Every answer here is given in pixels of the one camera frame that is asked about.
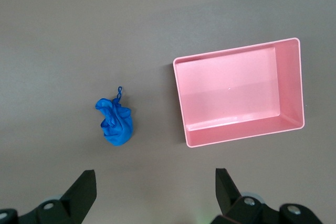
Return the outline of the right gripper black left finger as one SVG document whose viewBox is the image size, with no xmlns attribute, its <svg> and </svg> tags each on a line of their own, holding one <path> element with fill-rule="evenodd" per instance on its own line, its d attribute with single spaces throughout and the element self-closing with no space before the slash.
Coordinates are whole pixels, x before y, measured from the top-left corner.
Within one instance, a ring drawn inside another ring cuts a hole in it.
<svg viewBox="0 0 336 224">
<path fill-rule="evenodd" d="M 82 223 L 97 197 L 96 175 L 84 171 L 58 200 L 48 200 L 20 216 L 19 223 Z"/>
</svg>

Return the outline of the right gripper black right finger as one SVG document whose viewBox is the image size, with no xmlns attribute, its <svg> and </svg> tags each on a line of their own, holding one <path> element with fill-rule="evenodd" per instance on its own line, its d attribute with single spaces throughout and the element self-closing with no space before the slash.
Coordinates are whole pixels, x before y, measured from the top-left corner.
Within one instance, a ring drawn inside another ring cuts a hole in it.
<svg viewBox="0 0 336 224">
<path fill-rule="evenodd" d="M 221 223 L 280 223 L 280 215 L 265 203 L 253 196 L 242 195 L 227 169 L 215 170 L 216 199 L 221 215 L 212 224 Z"/>
</svg>

